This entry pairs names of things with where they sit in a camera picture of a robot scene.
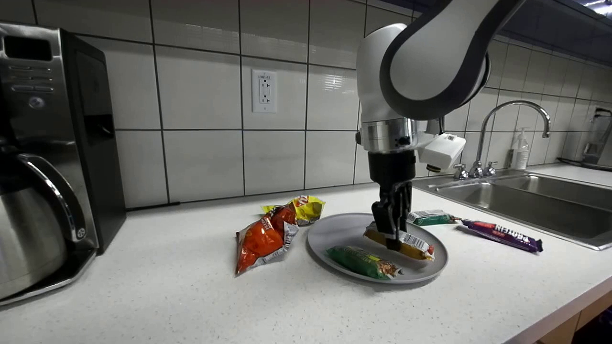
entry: plate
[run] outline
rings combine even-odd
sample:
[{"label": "plate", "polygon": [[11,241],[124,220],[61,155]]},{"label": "plate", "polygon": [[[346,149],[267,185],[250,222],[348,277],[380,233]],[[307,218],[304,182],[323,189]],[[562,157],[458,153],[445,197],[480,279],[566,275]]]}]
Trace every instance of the plate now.
[{"label": "plate", "polygon": [[[376,283],[376,285],[426,283],[437,277],[439,271],[445,268],[447,250],[441,245],[441,241],[437,241],[437,237],[434,237],[432,233],[424,231],[422,227],[407,226],[409,233],[424,239],[428,245],[434,247],[434,260],[420,262],[420,260],[407,258],[399,252],[392,252],[382,245],[376,245],[374,241],[363,237],[363,231],[370,222],[372,222],[372,216],[367,212],[349,212],[349,214],[321,218],[307,229],[307,237],[305,237],[307,252],[313,256],[313,260],[330,268],[332,271],[338,271],[353,279]],[[365,252],[376,254],[380,260],[395,264],[401,269],[401,275],[392,279],[372,279],[367,275],[353,273],[338,266],[327,256],[327,250],[336,245],[349,245]]]}]

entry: sink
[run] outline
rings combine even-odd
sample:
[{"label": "sink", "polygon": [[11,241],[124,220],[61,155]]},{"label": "sink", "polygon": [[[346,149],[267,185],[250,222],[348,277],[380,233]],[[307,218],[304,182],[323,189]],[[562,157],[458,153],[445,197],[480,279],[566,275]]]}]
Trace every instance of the sink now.
[{"label": "sink", "polygon": [[612,247],[612,189],[529,172],[460,182],[418,180],[413,185],[535,226],[592,250]]}]

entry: wall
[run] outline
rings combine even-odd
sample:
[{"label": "wall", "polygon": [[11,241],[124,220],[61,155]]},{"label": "wall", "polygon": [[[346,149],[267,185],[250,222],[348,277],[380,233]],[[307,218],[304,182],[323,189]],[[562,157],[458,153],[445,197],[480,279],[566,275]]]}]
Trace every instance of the wall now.
[{"label": "wall", "polygon": [[[0,19],[63,27],[107,54],[120,166],[130,208],[369,182],[353,143],[355,50],[363,34],[411,21],[382,0],[1,0]],[[596,105],[612,107],[612,71],[495,38],[487,86],[447,117],[474,161],[483,115],[506,107],[483,161],[502,164],[516,130],[529,164],[552,162],[585,138]],[[250,109],[250,73],[277,73],[277,115]]]}]

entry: kitchen faucet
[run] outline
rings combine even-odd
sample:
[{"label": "kitchen faucet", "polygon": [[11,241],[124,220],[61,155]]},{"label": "kitchen faucet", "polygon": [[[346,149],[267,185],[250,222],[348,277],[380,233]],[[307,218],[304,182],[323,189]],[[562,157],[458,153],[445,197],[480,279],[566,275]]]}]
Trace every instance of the kitchen faucet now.
[{"label": "kitchen faucet", "polygon": [[506,105],[512,105],[512,103],[522,103],[522,105],[527,105],[531,107],[535,113],[541,115],[543,119],[543,134],[541,138],[550,138],[550,117],[546,115],[546,111],[533,103],[533,101],[525,101],[525,99],[510,99],[510,101],[504,101],[504,103],[499,103],[497,107],[493,107],[485,117],[483,117],[483,122],[481,122],[481,130],[480,130],[480,141],[478,141],[478,151],[476,151],[476,161],[470,168],[470,178],[481,178],[481,176],[493,176],[495,170],[493,170],[493,164],[489,162],[485,168],[481,168],[480,164],[480,159],[481,159],[481,145],[483,145],[483,134],[485,134],[485,126],[489,124],[489,119],[502,107]]}]

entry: white countertop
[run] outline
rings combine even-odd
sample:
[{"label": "white countertop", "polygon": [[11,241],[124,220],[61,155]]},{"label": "white countertop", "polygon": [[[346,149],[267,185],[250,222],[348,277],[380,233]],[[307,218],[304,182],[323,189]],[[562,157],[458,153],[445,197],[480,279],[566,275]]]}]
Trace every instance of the white countertop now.
[{"label": "white countertop", "polygon": [[[327,201],[325,216],[367,212],[376,187],[317,195]],[[545,252],[531,256],[453,226],[432,226],[430,231],[449,250],[447,268],[424,287],[390,291],[319,268],[305,252],[302,231],[284,262],[233,277],[233,233],[250,224],[261,205],[286,199],[133,212],[107,254],[76,285],[0,312],[0,342],[489,344],[514,336],[612,277],[612,250],[592,252],[422,191],[413,193],[414,210],[441,208],[495,220],[541,237]]]}]

